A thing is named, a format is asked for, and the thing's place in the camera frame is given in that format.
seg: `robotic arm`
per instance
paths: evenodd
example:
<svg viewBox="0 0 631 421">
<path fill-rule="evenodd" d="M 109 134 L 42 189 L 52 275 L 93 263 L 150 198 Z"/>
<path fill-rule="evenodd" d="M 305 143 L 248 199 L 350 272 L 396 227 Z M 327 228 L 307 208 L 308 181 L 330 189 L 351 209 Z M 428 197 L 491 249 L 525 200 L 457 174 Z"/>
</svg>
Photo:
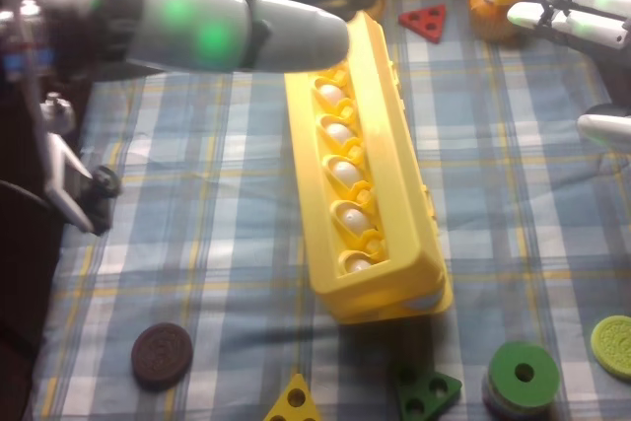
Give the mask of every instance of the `robotic arm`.
<svg viewBox="0 0 631 421">
<path fill-rule="evenodd" d="M 105 167 L 90 173 L 66 145 L 71 105 L 56 93 L 42 102 L 40 78 L 72 81 L 104 64 L 137 65 L 136 76 L 325 69 L 348 51 L 336 15 L 349 19 L 374 1 L 2 0 L 0 81 L 22 86 L 48 199 L 70 223 L 100 235 L 111 226 L 120 181 Z"/>
<path fill-rule="evenodd" d="M 520 2 L 509 20 L 531 35 L 584 52 L 596 60 L 631 67 L 631 0 Z M 631 105 L 595 105 L 578 120 L 588 138 L 631 153 Z"/>
</svg>

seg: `lime green disc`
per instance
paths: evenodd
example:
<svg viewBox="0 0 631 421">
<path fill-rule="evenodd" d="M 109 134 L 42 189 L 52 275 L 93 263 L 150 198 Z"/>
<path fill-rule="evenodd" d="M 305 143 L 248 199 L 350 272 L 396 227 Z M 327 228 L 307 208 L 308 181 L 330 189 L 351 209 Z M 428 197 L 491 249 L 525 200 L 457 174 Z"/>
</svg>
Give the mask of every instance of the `lime green disc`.
<svg viewBox="0 0 631 421">
<path fill-rule="evenodd" d="M 541 409 L 556 396 L 561 377 L 543 347 L 507 342 L 493 356 L 489 382 L 509 404 L 521 410 Z"/>
<path fill-rule="evenodd" d="M 631 379 L 631 317 L 611 316 L 599 322 L 592 332 L 592 350 L 605 370 Z"/>
</svg>

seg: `yellow triangular block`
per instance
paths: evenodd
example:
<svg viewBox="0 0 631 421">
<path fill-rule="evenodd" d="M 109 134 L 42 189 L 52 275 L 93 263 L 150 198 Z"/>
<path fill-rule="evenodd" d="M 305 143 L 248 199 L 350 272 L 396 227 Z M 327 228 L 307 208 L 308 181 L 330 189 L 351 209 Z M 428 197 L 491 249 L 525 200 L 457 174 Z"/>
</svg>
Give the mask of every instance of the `yellow triangular block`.
<svg viewBox="0 0 631 421">
<path fill-rule="evenodd" d="M 292 378 L 264 421 L 321 421 L 302 375 Z"/>
</svg>

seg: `red triangular block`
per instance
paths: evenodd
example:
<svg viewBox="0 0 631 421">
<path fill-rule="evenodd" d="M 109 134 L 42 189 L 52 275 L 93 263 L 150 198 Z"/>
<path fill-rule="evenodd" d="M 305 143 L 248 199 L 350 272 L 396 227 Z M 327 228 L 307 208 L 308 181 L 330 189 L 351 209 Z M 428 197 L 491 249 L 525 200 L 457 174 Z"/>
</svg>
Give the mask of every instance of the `red triangular block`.
<svg viewBox="0 0 631 421">
<path fill-rule="evenodd" d="M 445 4 L 441 4 L 405 12 L 398 16 L 398 22 L 431 42 L 438 43 L 443 35 L 446 14 Z"/>
</svg>

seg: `blue and white checkered cloth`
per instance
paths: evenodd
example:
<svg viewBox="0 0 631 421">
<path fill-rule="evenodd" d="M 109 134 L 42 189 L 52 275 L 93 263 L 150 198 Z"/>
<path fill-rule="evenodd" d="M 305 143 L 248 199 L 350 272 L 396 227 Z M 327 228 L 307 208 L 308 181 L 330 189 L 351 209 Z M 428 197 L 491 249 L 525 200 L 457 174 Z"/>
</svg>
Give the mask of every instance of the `blue and white checkered cloth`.
<svg viewBox="0 0 631 421">
<path fill-rule="evenodd" d="M 396 23 L 440 3 L 438 45 Z M 600 319 L 631 313 L 628 157 L 575 125 L 608 100 L 594 66 L 543 40 L 474 39 L 465 0 L 394 0 L 384 24 L 453 307 L 349 327 L 326 313 L 309 286 L 282 76 L 98 85 L 84 161 L 117 170 L 124 193 L 101 239 L 66 230 L 35 419 L 259 421 L 298 372 L 323 421 L 397 420 L 386 371 L 396 355 L 464 382 L 443 420 L 487 420 L 480 382 L 511 339 L 558 362 L 554 419 L 631 419 L 629 385 L 590 349 Z M 153 394 L 134 383 L 130 350 L 161 321 L 186 328 L 194 359 Z"/>
</svg>

